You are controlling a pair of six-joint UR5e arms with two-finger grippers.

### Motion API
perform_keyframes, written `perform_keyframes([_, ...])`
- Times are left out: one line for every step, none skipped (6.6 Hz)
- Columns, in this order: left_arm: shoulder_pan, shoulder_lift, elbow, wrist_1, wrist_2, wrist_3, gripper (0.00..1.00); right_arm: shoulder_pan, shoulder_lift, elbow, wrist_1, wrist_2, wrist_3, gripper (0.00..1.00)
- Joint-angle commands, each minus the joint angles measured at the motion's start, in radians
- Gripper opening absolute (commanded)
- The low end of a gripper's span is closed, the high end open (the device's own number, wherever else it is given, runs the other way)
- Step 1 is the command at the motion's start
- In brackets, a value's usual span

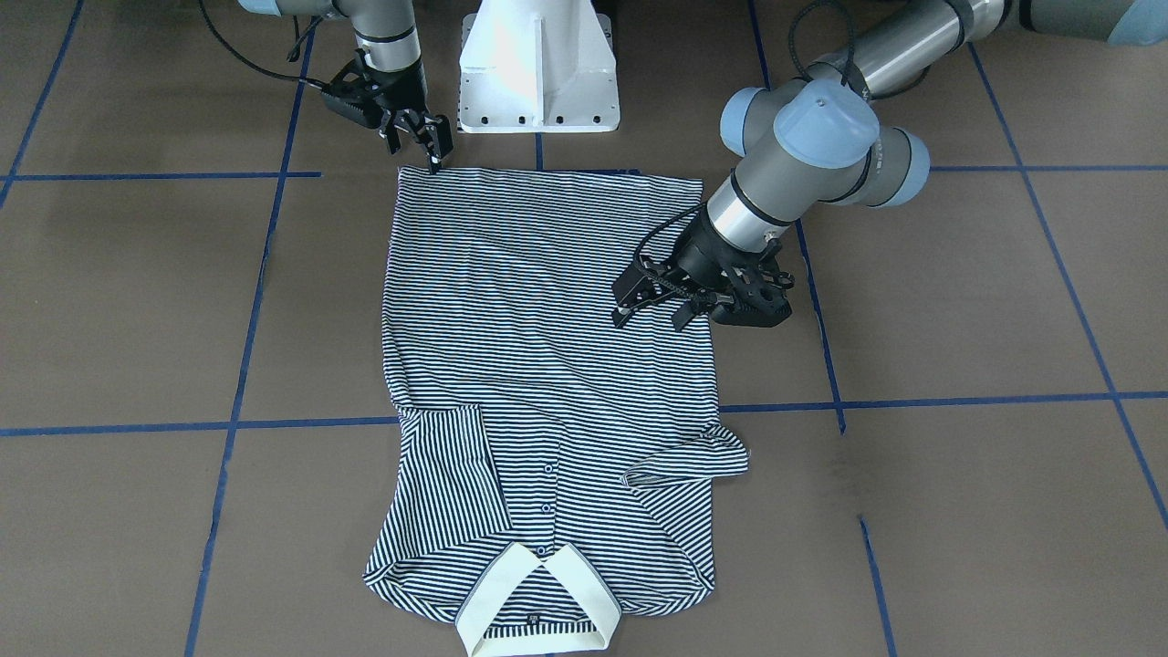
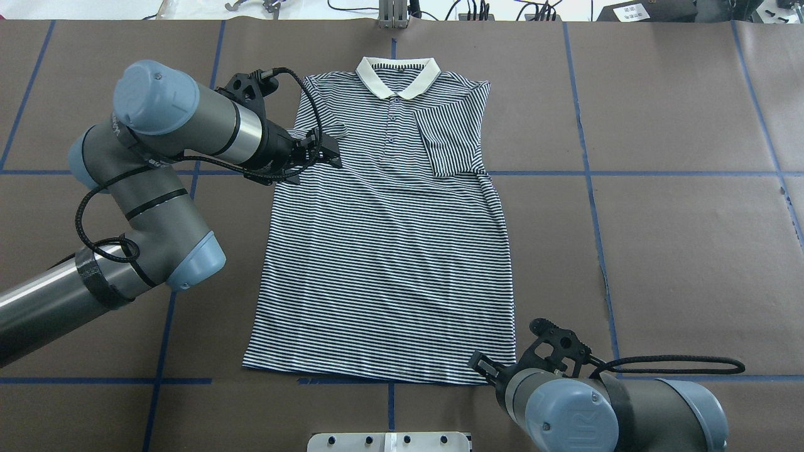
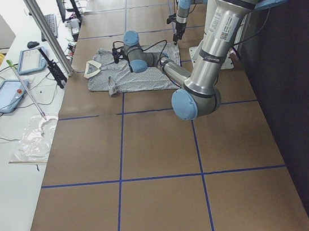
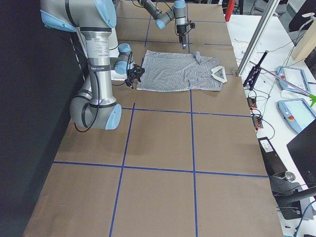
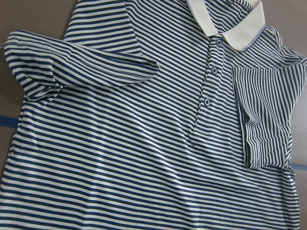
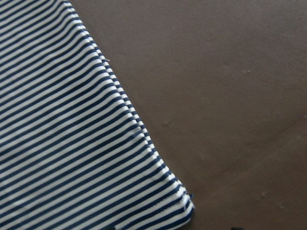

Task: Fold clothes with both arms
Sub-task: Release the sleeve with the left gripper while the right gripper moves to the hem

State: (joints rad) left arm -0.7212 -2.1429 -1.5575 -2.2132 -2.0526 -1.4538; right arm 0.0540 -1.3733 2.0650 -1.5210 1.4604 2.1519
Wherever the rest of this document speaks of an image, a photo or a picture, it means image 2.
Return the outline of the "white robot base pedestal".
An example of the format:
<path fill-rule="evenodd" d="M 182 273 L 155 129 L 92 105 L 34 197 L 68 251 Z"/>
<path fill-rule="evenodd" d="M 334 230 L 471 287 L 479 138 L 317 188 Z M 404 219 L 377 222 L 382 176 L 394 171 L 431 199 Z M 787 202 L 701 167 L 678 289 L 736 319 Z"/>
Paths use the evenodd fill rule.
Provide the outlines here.
<path fill-rule="evenodd" d="M 472 451 L 470 434 L 457 431 L 314 434 L 307 451 Z"/>

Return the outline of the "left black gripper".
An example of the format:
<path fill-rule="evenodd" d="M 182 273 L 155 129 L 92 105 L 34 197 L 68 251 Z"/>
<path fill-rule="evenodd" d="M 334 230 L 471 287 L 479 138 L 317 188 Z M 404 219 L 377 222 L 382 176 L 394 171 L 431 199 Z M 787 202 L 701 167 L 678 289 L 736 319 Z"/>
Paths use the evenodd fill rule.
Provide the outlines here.
<path fill-rule="evenodd" d="M 249 180 L 256 183 L 299 183 L 303 176 L 342 168 L 339 144 L 321 129 L 302 139 L 290 136 L 279 125 L 263 125 L 258 150 L 249 158 Z"/>

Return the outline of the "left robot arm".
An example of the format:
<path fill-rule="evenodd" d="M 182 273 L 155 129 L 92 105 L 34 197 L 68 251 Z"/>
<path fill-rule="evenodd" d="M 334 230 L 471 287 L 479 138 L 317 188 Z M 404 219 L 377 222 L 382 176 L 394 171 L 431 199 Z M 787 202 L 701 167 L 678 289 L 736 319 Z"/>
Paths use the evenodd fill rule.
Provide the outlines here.
<path fill-rule="evenodd" d="M 198 285 L 225 264 L 212 229 L 173 169 L 206 162 L 269 185 L 299 183 L 316 163 L 342 165 L 312 90 L 313 126 L 299 136 L 267 118 L 264 100 L 289 68 L 238 73 L 210 89 L 154 60 L 124 70 L 109 119 L 72 145 L 68 163 L 88 188 L 75 212 L 82 248 L 2 294 L 7 366 L 150 289 Z"/>

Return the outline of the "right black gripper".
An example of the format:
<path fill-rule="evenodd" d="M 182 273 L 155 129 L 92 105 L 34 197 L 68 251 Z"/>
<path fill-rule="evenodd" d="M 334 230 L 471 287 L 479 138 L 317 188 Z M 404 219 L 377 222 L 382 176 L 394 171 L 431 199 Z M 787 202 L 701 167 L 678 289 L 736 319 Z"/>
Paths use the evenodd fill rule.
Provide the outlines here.
<path fill-rule="evenodd" d="M 471 355 L 469 367 L 481 377 L 486 377 L 486 381 L 493 386 L 497 397 L 505 395 L 508 384 L 510 384 L 514 375 L 519 372 L 518 363 L 503 365 L 480 351 L 475 351 Z"/>

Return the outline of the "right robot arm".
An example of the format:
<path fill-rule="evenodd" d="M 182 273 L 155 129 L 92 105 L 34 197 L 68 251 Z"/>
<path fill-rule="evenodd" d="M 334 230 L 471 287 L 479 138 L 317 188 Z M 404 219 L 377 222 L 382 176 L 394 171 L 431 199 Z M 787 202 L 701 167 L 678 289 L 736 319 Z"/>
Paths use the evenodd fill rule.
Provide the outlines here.
<path fill-rule="evenodd" d="M 609 375 L 571 378 L 520 360 L 474 352 L 468 366 L 541 451 L 726 451 L 729 423 L 701 384 Z"/>

